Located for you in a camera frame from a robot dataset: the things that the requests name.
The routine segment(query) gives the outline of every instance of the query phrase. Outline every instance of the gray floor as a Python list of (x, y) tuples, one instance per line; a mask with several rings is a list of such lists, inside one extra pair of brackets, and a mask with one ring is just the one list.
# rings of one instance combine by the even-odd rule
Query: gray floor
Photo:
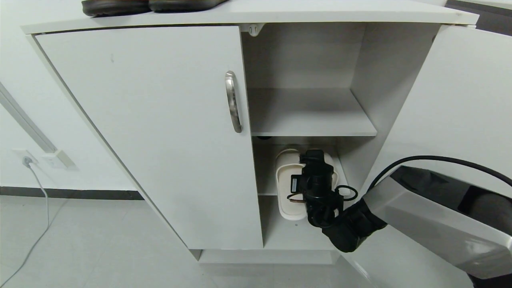
[[(2, 282), (46, 225), (45, 199), (0, 197)], [(199, 265), (145, 201), (50, 199), (53, 223), (15, 287), (372, 287), (337, 265)]]

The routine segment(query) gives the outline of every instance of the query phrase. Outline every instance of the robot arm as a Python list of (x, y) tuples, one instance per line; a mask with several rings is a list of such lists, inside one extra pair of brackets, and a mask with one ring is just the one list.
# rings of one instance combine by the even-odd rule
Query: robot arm
[[(512, 273), (511, 199), (443, 174), (406, 166), (400, 166), (376, 185), (397, 163), (425, 158), (459, 162), (488, 172), (512, 186), (512, 180), (506, 176), (453, 158), (409, 157), (384, 170), (364, 197), (343, 211), (343, 197), (334, 197), (330, 186), (325, 187), (329, 183), (324, 178), (329, 178), (325, 174), (327, 170), (316, 169), (323, 165), (323, 153), (321, 156), (317, 155), (314, 161), (305, 157), (301, 191), (309, 222), (322, 228), (323, 234), (339, 250), (354, 251), (373, 232), (389, 224), (477, 278)], [(322, 197), (321, 191), (327, 190), (329, 193)]]

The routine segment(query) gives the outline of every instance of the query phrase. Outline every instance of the shoe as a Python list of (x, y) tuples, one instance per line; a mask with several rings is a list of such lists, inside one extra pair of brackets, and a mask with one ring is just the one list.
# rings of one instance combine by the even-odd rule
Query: shoe
[(209, 10), (227, 0), (150, 0), (150, 9), (157, 13)]
[(151, 12), (148, 0), (85, 0), (83, 13), (92, 17), (133, 15)]

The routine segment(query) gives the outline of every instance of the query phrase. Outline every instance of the open cabinet door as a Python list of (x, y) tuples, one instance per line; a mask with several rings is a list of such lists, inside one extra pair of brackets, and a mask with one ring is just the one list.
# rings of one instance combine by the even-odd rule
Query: open cabinet door
[[(441, 26), (366, 179), (413, 155), (472, 161), (512, 177), (512, 37)], [(434, 161), (407, 163), (512, 197), (483, 172)]]
[[(413, 155), (456, 157), (512, 177), (512, 37), (441, 26), (369, 177)], [(451, 163), (407, 163), (512, 197), (500, 180)], [(472, 287), (465, 273), (392, 227), (354, 253), (378, 285)]]

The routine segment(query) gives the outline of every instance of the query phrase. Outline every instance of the white cord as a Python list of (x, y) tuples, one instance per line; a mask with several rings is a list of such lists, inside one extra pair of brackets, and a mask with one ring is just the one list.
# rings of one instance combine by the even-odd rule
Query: white cord
[(29, 259), (29, 256), (30, 256), (30, 253), (32, 253), (32, 250), (34, 250), (34, 247), (37, 245), (37, 243), (39, 242), (39, 240), (41, 240), (41, 238), (45, 235), (46, 231), (48, 231), (48, 228), (50, 227), (50, 211), (48, 209), (48, 194), (46, 193), (46, 190), (42, 187), (41, 185), (41, 182), (39, 181), (39, 178), (37, 178), (37, 175), (35, 174), (34, 170), (32, 169), (32, 167), (30, 167), (30, 163), (32, 163), (32, 159), (26, 157), (26, 159), (24, 158), (23, 159), (23, 165), (25, 165), (28, 169), (30, 169), (30, 171), (32, 172), (32, 174), (34, 174), (34, 177), (37, 181), (37, 184), (39, 184), (39, 188), (41, 188), (42, 192), (45, 194), (45, 198), (46, 198), (46, 221), (47, 221), (47, 224), (46, 224), (46, 229), (45, 231), (41, 234), (41, 236), (39, 236), (39, 238), (37, 239), (37, 241), (34, 243), (34, 245), (32, 245), (32, 247), (30, 248), (29, 252), (27, 253), (27, 256), (25, 257), (25, 260), (23, 260), (23, 263), (21, 264), (21, 266), (18, 268), (18, 270), (16, 270), (16, 272), (14, 272), (11, 277), (9, 277), (7, 280), (5, 280), (4, 283), (2, 283), (2, 285), (0, 285), (0, 288), (4, 287), (4, 285), (9, 281), (11, 280), (12, 277), (14, 277), (14, 275), (16, 275), (16, 273), (18, 273), (19, 270), (21, 270), (21, 268), (23, 267), (23, 265), (25, 265), (25, 263), (27, 262), (27, 260)]

